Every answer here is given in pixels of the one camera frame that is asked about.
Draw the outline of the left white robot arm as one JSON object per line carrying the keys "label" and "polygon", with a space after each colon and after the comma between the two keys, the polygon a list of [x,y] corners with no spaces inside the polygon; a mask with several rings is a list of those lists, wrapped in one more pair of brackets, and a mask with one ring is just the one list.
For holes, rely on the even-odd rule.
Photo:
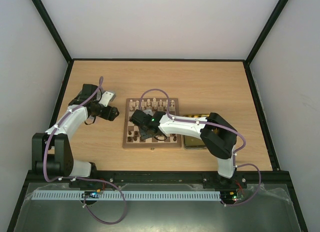
{"label": "left white robot arm", "polygon": [[115,92],[106,91],[101,85],[83,84],[63,116],[46,132],[32,137],[32,171],[46,180],[62,177],[90,177],[95,164],[74,159],[70,140],[87,119],[113,121],[118,115],[117,107],[109,105]]}

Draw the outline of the gold tin with pieces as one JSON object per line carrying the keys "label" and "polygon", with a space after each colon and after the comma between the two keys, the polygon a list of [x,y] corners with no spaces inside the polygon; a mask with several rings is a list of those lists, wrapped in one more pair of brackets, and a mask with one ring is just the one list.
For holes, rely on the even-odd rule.
{"label": "gold tin with pieces", "polygon": [[[209,114],[185,114],[184,117],[199,118],[208,117]],[[206,149],[206,145],[201,139],[192,136],[183,136],[183,147],[186,150]]]}

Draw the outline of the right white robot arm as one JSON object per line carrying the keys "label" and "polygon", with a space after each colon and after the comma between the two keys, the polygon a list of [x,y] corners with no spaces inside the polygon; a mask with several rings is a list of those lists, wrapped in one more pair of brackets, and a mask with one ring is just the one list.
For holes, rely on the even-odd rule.
{"label": "right white robot arm", "polygon": [[228,188],[235,183],[234,150],[239,133],[217,113],[208,117],[182,117],[164,111],[135,110],[129,119],[148,137],[177,134],[202,140],[207,150],[217,158],[218,182]]}

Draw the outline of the silver tin lid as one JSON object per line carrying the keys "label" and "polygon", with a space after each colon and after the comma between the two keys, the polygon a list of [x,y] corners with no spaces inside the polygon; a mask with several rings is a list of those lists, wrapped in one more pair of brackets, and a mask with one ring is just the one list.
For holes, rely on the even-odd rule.
{"label": "silver tin lid", "polygon": [[83,94],[83,90],[81,89],[80,92],[68,103],[68,106],[81,106],[85,100],[86,96]]}

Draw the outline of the wooden chess board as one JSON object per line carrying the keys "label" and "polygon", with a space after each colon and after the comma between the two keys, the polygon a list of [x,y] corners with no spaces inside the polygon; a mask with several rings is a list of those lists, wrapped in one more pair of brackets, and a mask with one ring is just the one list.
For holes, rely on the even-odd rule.
{"label": "wooden chess board", "polygon": [[180,148],[180,135],[160,131],[161,115],[169,108],[171,115],[179,114],[177,98],[128,98],[125,107],[125,121],[122,147],[125,149]]}

